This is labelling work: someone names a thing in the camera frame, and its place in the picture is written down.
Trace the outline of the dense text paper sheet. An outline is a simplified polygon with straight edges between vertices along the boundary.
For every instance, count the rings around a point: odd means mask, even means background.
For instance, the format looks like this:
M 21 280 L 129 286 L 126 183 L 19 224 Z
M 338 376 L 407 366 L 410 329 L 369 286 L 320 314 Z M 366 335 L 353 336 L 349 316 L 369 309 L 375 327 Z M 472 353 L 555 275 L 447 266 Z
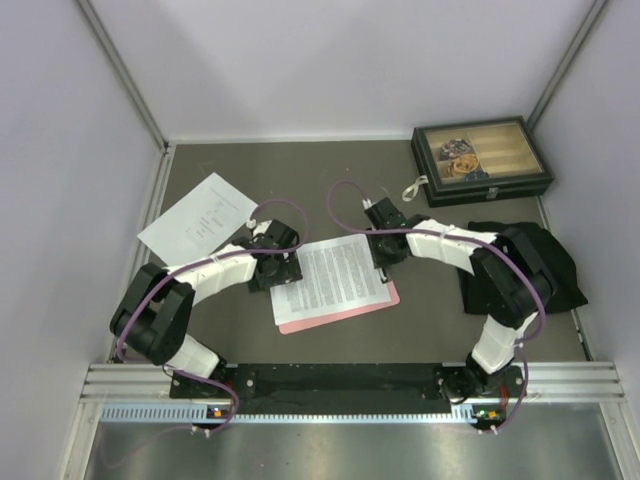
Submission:
M 313 242 L 297 251 L 303 279 L 271 289 L 275 325 L 390 300 L 362 234 Z

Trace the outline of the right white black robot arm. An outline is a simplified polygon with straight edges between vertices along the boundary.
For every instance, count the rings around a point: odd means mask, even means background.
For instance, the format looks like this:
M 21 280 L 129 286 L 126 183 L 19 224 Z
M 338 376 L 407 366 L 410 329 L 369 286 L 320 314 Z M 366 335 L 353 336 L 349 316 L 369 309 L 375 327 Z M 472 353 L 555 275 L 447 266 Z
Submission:
M 544 316 L 557 283 L 525 232 L 473 232 L 424 215 L 410 218 L 390 199 L 363 201 L 371 222 L 366 231 L 374 265 L 384 270 L 409 257 L 440 261 L 479 282 L 487 311 L 480 337 L 465 366 L 441 381 L 445 395 L 458 403 L 498 389 L 503 374 L 525 343 L 533 320 Z

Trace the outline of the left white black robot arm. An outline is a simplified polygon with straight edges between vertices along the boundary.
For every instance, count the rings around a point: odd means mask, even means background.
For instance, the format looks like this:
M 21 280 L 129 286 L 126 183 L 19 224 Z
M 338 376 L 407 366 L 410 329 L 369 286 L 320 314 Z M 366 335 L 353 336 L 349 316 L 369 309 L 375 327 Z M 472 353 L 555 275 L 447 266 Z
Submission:
M 235 285 L 257 293 L 303 279 L 296 230 L 269 220 L 250 232 L 190 265 L 140 267 L 111 319 L 111 333 L 149 363 L 187 373 L 203 395 L 220 394 L 229 382 L 226 361 L 187 333 L 193 308 Z

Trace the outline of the pink clipboard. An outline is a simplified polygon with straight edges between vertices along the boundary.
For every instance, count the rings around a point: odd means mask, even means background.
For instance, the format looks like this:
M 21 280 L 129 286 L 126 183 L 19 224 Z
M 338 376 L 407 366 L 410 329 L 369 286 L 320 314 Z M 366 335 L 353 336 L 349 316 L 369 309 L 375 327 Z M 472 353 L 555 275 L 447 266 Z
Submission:
M 379 311 L 385 308 L 390 308 L 398 305 L 400 303 L 400 297 L 397 292 L 395 283 L 394 282 L 387 283 L 387 290 L 390 296 L 390 300 L 387 302 L 353 308 L 353 309 L 341 311 L 338 313 L 321 315 L 321 316 L 311 317 L 307 319 L 296 320 L 293 322 L 288 322 L 288 323 L 279 325 L 278 330 L 283 335 L 289 335 L 289 334 L 298 333 L 304 330 L 309 330 L 311 328 L 320 327 L 323 325 L 335 323 L 338 321 L 346 320 L 349 318 L 361 316 L 364 314 L 372 313 L 375 311 Z

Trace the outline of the form paper sheet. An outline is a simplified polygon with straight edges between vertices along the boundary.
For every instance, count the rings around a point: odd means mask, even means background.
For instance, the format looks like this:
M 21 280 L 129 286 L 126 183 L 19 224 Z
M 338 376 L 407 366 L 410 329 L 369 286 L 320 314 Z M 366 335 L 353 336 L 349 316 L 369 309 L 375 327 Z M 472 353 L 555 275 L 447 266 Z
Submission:
M 257 204 L 213 173 L 138 234 L 167 265 L 210 255 L 249 219 Z

